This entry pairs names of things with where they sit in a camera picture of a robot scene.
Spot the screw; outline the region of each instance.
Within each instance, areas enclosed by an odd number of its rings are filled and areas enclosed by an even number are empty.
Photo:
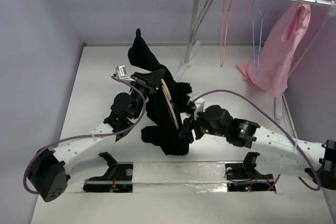
[[[231,167],[226,168],[226,174],[231,176],[233,174],[233,169]]]
[[[126,170],[126,175],[127,175],[127,176],[132,176],[132,174],[133,174],[133,170],[130,169],[130,168],[128,168],[128,169]]]

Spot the red wire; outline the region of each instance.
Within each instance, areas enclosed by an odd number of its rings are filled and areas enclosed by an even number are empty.
[[[117,173],[116,173],[116,177],[114,178],[114,180],[113,180],[113,182],[112,182],[112,186],[111,186],[110,189],[114,189],[114,188],[115,188],[115,184],[114,184],[114,183],[117,181],[119,173],[120,173],[120,171],[117,171]]]
[[[271,182],[269,181],[267,175],[264,175],[264,177],[267,179],[267,182],[269,183],[269,185],[271,185]]]

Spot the pink hanger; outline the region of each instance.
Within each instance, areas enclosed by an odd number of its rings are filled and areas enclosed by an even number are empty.
[[[226,45],[226,37],[227,37],[227,25],[228,25],[228,22],[229,22],[229,13],[230,13],[230,9],[231,9],[231,4],[232,4],[232,1],[233,0],[230,0],[230,4],[228,5],[227,4],[227,0],[224,0],[223,2],[223,12],[222,12],[222,31],[221,31],[221,34],[220,34],[220,43],[221,43],[221,53],[220,53],[220,66],[222,67],[223,64],[224,64],[224,58],[225,58],[225,45]],[[223,27],[224,27],[224,10],[225,10],[225,6],[226,6],[226,9],[227,9],[227,14],[226,14],[226,27],[225,27],[225,38],[224,38],[224,41],[223,41]]]

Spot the white arm segment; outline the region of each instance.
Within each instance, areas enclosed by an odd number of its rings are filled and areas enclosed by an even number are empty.
[[[88,134],[112,133],[113,128],[109,124],[101,123]],[[54,156],[58,161],[64,161],[64,169],[69,174],[71,169],[83,160],[93,158],[99,154],[98,147],[102,144],[104,137],[88,137],[68,142],[62,146],[54,148]]]
[[[256,162],[256,170],[258,172],[261,174],[284,174],[310,178],[304,172],[305,168],[308,168],[309,165],[286,136],[272,132],[265,127],[257,129],[254,136],[257,139],[252,143],[253,150],[261,153],[262,151],[266,151],[275,154],[271,157],[258,156]],[[295,138],[294,140],[305,152],[315,170],[319,169],[322,166],[319,163],[319,159],[324,158],[326,150],[322,147],[322,144],[306,142]]]

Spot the blue hanger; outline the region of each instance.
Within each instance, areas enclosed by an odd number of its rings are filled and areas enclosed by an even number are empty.
[[[268,9],[270,8],[272,3],[272,0],[270,0],[268,2],[268,5],[266,7],[266,9],[264,10],[263,13],[261,13],[259,6],[256,3],[256,0],[252,1],[252,30],[253,30],[253,61],[254,61],[254,74],[257,74],[259,72],[259,55],[260,55],[260,51],[261,51],[261,38],[263,36],[263,26],[264,26],[264,19],[265,16],[268,12]],[[256,53],[255,53],[255,39],[254,39],[254,10],[257,9],[260,16],[261,16],[261,28],[260,28],[260,37],[259,37],[259,51],[258,51],[258,55],[257,55],[257,60],[258,60],[258,66],[256,68]]]

